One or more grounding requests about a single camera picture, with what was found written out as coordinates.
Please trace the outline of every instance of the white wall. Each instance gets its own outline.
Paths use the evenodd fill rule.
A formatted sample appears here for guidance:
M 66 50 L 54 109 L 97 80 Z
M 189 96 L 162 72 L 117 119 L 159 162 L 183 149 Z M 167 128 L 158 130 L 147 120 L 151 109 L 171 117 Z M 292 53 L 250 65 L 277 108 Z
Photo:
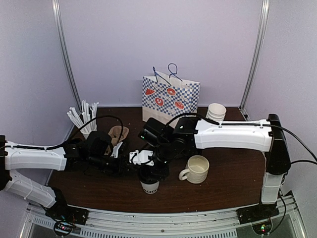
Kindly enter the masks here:
M 261 0 L 61 0 L 80 97 L 140 106 L 152 67 L 200 81 L 199 104 L 237 106 L 255 47 Z
M 265 42 L 247 102 L 251 119 L 280 116 L 317 153 L 317 4 L 315 0 L 270 2 Z M 292 160 L 312 159 L 287 136 Z M 303 215 L 309 237 L 316 237 L 317 166 L 295 164 L 286 179 Z
M 50 0 L 0 0 L 0 134 L 36 145 L 60 143 L 72 98 Z M 44 183 L 47 170 L 23 174 Z M 1 237 L 15 238 L 27 203 L 0 191 Z

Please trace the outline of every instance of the red sticker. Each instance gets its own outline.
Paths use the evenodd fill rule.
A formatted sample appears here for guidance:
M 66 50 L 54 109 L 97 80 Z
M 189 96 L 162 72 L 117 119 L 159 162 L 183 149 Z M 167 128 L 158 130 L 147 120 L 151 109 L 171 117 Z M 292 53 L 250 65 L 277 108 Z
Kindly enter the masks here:
M 160 107 L 164 104 L 163 99 L 161 98 L 155 98 L 155 103 L 158 104 Z
M 149 96 L 149 95 L 152 95 L 155 93 L 155 90 L 152 90 L 150 88 L 147 88 L 146 92 L 145 92 L 145 95 Z
M 175 95 L 176 95 L 176 91 L 175 91 L 174 89 L 172 89 L 172 88 L 168 88 L 168 89 L 167 89 L 167 93 L 168 93 L 169 95 L 171 95 L 171 96 L 175 96 Z
M 178 107 L 180 110 L 183 110 L 185 108 L 182 102 L 175 102 L 175 106 Z

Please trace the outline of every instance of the vertical metal pole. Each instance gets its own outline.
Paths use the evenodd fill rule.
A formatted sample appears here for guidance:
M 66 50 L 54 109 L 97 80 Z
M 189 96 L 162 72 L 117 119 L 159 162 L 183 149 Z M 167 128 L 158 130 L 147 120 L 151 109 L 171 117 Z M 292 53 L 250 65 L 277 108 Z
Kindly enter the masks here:
M 56 22 L 56 26 L 57 26 L 58 35 L 59 35 L 59 42 L 60 42 L 60 46 L 61 46 L 61 50 L 62 50 L 63 61 L 64 61 L 65 69 L 67 72 L 68 81 L 69 81 L 73 96 L 75 98 L 77 109 L 80 109 L 81 108 L 81 100 L 80 100 L 78 90 L 76 87 L 76 83 L 74 80 L 74 75 L 73 75 L 73 71 L 71 69 L 69 55 L 68 55 L 68 51 L 67 51 L 67 47 L 66 47 L 63 24 L 62 24 L 61 15 L 60 15 L 60 9 L 59 9 L 59 0 L 52 0 L 52 2 L 53 2 L 53 12 L 54 12 L 54 17 L 55 17 L 55 22 Z
M 262 2 L 262 11 L 261 11 L 261 16 L 260 16 L 260 22 L 259 22 L 259 29 L 258 29 L 258 36 L 257 36 L 257 41 L 256 41 L 256 47 L 254 50 L 253 58 L 252 58 L 252 63 L 249 71 L 249 76 L 248 76 L 248 81 L 246 88 L 244 90 L 244 94 L 241 100 L 240 104 L 240 110 L 242 113 L 245 112 L 245 106 L 246 102 L 251 90 L 251 86 L 257 71 L 258 67 L 258 62 L 260 58 L 260 51 L 263 45 L 264 41 L 264 36 L 265 36 L 265 31 L 266 31 L 266 25 L 267 25 L 267 19 L 268 19 L 268 10 L 269 10 L 269 0 L 263 0 Z

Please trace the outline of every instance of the cream mug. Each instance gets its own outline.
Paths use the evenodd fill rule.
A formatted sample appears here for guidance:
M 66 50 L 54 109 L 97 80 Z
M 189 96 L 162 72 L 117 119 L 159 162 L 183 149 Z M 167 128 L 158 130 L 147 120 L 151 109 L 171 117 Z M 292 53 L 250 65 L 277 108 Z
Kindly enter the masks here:
M 179 180 L 202 183 L 207 178 L 209 161 L 201 155 L 194 155 L 187 161 L 186 168 L 179 173 Z

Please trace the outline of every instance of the bundle of straws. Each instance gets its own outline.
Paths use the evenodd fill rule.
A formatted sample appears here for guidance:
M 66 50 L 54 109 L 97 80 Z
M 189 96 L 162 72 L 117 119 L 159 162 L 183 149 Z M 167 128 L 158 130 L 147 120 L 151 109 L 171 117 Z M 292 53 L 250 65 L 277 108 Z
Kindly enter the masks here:
M 96 117 L 97 114 L 97 108 L 99 103 L 92 103 L 89 107 L 89 104 L 86 103 L 86 100 L 83 100 L 81 102 L 81 115 L 83 118 L 83 121 L 81 120 L 80 116 L 76 112 L 75 108 L 69 108 L 69 112 L 67 113 L 70 120 L 77 126 L 77 128 L 82 127 L 85 123 L 89 122 L 91 119 Z M 81 133 L 84 135 L 85 139 L 87 139 L 88 135 L 92 131 L 97 130 L 97 124 L 96 120 L 89 123 L 87 126 L 85 126 L 83 129 L 81 129 Z

